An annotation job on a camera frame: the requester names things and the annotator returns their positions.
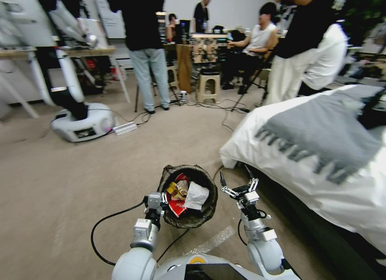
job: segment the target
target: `man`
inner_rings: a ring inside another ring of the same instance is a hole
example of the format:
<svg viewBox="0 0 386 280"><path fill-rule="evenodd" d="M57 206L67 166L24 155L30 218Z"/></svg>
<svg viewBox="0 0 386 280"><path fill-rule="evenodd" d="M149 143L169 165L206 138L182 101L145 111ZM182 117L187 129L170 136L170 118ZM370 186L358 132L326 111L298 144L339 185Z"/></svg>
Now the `man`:
<svg viewBox="0 0 386 280"><path fill-rule="evenodd" d="M303 75L298 95L310 96L325 88L341 70L347 53L347 37L338 24L331 25L316 49L315 62Z"/></svg>
<svg viewBox="0 0 386 280"><path fill-rule="evenodd" d="M276 14L276 5L268 2L260 9L259 23L254 26L252 32L243 41L228 41L230 46L246 47L241 54L230 52L224 63L223 90L233 89L231 83L233 77L239 70L243 73L243 85L240 86L239 94L244 94L249 83L249 78L263 62L264 53L271 49L276 41L276 26L271 22Z"/></svg>
<svg viewBox="0 0 386 280"><path fill-rule="evenodd" d="M209 29L209 13L207 8L209 3L210 0L202 0L196 5L193 15L193 31L196 33L204 33Z"/></svg>
<svg viewBox="0 0 386 280"><path fill-rule="evenodd" d="M266 105L296 97L304 72L345 0L289 0L298 5L285 39L279 43L268 80Z"/></svg>
<svg viewBox="0 0 386 280"><path fill-rule="evenodd" d="M150 68L156 79L161 105L169 110L169 88L165 51L158 32L157 11L162 11L164 0L107 0L112 12L122 11L126 28L126 45L134 67L144 108L154 114Z"/></svg>

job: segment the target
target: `gray blanket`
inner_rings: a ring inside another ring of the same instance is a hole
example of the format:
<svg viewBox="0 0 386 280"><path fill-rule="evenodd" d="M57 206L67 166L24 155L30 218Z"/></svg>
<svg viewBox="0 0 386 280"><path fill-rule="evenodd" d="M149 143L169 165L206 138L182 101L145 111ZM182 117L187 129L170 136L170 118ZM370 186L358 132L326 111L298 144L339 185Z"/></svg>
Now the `gray blanket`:
<svg viewBox="0 0 386 280"><path fill-rule="evenodd" d="M366 130L357 121L363 98L380 89L358 85L331 96L318 96L270 118L256 138L270 146L277 142L274 146L295 162L317 156L314 173L332 165L326 179L342 183L367 165L383 144L384 126Z"/></svg>

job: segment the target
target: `wall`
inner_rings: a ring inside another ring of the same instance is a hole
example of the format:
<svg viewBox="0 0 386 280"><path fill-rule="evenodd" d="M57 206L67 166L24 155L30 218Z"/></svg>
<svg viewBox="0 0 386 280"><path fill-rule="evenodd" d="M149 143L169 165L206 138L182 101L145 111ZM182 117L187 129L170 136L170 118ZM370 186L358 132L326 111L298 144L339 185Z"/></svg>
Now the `wall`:
<svg viewBox="0 0 386 280"><path fill-rule="evenodd" d="M164 10L175 13L179 19L192 19L194 8L201 0L165 0ZM263 4L273 0L212 0L209 4L209 25L222 25L234 28L242 25L252 28L257 24L259 9ZM98 19L94 0L84 0L90 15Z"/></svg>

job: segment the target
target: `plastic stool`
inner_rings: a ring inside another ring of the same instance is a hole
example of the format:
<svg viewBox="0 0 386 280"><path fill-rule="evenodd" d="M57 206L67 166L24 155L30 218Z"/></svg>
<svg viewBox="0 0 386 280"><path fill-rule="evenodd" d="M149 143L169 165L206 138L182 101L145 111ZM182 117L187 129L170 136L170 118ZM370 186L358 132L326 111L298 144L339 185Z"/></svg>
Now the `plastic stool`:
<svg viewBox="0 0 386 280"><path fill-rule="evenodd" d="M171 87L179 88L179 85L178 85L178 77L177 77L177 71L176 71L176 68L174 67L174 65L173 65L173 64L168 64L167 70L168 70L168 78L169 78L169 71L172 71L172 72L173 72L173 81L172 81L172 82L169 82L169 85L170 85Z"/></svg>
<svg viewBox="0 0 386 280"><path fill-rule="evenodd" d="M214 80L214 92L205 94L206 83L209 80ZM220 73L216 70L201 69L200 78L197 89L197 101L204 103L205 99L213 99L216 103L220 103Z"/></svg>

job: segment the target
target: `white t-shirt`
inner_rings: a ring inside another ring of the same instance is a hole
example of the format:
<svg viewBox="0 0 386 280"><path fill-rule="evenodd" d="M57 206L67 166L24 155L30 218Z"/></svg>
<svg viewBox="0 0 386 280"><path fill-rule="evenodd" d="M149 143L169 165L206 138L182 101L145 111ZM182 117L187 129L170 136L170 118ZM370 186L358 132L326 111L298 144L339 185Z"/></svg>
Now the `white t-shirt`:
<svg viewBox="0 0 386 280"><path fill-rule="evenodd" d="M316 49L315 61L306 70L303 82L314 90L332 83L341 70L347 52L347 37L340 25L331 25Z"/></svg>
<svg viewBox="0 0 386 280"><path fill-rule="evenodd" d="M259 24L255 25L250 33L249 45L243 50L243 53L250 56L258 56L258 53L253 53L249 50L265 47L272 31L275 29L276 26L273 23L270 23L263 31L260 30Z"/></svg>

